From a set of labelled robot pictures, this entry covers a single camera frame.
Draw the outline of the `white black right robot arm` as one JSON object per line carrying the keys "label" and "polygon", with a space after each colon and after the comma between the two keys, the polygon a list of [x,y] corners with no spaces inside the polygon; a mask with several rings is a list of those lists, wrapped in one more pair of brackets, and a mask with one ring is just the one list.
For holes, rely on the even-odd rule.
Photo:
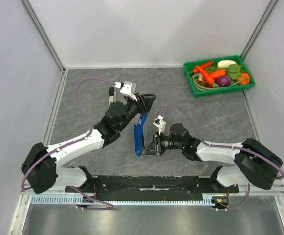
{"label": "white black right robot arm", "polygon": [[202,142],[192,137],[181,123],[172,125],[168,136],[153,133],[151,143],[142,148],[142,154],[161,156],[167,150],[181,150],[190,161],[227,163],[228,167],[217,167],[209,180],[210,189],[216,193],[235,184],[253,184],[270,190],[283,164],[277,155],[253,138],[236,144]]}

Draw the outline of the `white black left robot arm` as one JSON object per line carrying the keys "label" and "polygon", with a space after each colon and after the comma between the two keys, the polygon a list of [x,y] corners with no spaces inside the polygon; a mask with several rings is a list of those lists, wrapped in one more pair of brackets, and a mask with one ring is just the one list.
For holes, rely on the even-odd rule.
{"label": "white black left robot arm", "polygon": [[101,121],[77,137],[49,146],[41,142],[33,145],[21,166],[24,174],[22,190],[32,189],[40,194],[53,186],[74,186],[82,192],[90,191],[93,181],[86,168],[65,168],[64,164],[115,142],[137,114],[149,113],[156,100],[154,94],[136,93],[134,97],[127,97],[126,103],[111,103]]}

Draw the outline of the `beige and black stapler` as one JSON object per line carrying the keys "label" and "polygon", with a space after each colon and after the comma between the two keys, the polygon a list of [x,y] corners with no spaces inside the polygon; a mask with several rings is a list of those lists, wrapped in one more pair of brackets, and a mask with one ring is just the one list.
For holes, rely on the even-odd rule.
{"label": "beige and black stapler", "polygon": [[109,88],[109,105],[116,102],[117,100],[117,92],[114,87]]}

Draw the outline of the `blue and black stapler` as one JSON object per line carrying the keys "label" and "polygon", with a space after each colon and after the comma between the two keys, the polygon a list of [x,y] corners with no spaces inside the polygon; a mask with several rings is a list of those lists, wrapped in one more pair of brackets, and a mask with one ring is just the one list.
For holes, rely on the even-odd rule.
{"label": "blue and black stapler", "polygon": [[148,114],[141,114],[137,124],[134,125],[134,148],[135,153],[139,157],[143,154],[144,145],[144,124],[147,120]]}

